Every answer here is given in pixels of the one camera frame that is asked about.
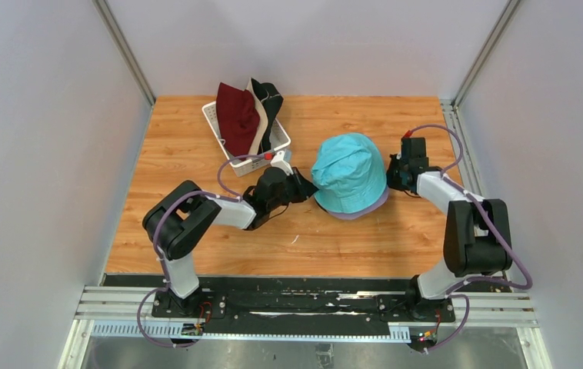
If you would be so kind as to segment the teal hat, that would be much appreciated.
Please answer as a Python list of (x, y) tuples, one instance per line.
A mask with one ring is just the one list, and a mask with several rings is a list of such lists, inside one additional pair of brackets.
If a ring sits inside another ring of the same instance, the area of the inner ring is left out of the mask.
[(318, 188), (314, 199), (326, 212), (363, 210), (388, 188), (381, 152), (361, 133), (337, 135), (322, 142), (311, 177)]

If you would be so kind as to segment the purple bucket hat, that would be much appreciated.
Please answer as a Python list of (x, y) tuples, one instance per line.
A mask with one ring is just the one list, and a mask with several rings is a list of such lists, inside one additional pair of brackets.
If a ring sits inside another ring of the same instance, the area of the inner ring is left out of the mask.
[(371, 204), (370, 206), (366, 207), (363, 210), (357, 211), (355, 213), (338, 213), (333, 211), (327, 211), (327, 213), (330, 214), (332, 217), (335, 217), (340, 220), (352, 221), (364, 215), (370, 214), (373, 211), (380, 208), (388, 200), (388, 196), (389, 188), (386, 188), (376, 202), (374, 202), (373, 204)]

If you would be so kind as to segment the dark red hat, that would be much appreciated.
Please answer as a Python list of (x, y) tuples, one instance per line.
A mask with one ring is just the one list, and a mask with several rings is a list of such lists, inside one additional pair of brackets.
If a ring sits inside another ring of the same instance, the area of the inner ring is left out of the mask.
[(252, 93), (220, 83), (215, 112), (226, 151), (233, 156), (253, 155), (255, 149), (252, 145), (260, 125), (260, 115)]

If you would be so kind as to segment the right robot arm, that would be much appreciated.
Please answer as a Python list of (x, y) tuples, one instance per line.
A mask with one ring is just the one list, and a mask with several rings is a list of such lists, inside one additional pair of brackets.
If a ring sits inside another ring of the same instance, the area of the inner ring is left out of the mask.
[(410, 281), (405, 310), (411, 318), (423, 321), (434, 313), (435, 301), (443, 301), (456, 287), (512, 266), (506, 203), (472, 194), (431, 166), (424, 138), (401, 139), (387, 182), (391, 189), (430, 201), (446, 216), (441, 260)]

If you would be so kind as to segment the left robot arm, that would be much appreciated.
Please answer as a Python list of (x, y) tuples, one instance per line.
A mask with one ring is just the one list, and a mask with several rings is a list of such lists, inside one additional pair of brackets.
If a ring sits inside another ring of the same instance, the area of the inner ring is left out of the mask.
[(183, 181), (143, 217), (142, 227), (152, 242), (165, 276), (171, 306), (182, 317), (201, 307), (200, 282), (193, 250), (213, 225), (253, 231), (272, 218), (272, 212), (310, 199), (318, 188), (296, 167), (291, 172), (267, 168), (256, 184), (235, 198), (203, 191)]

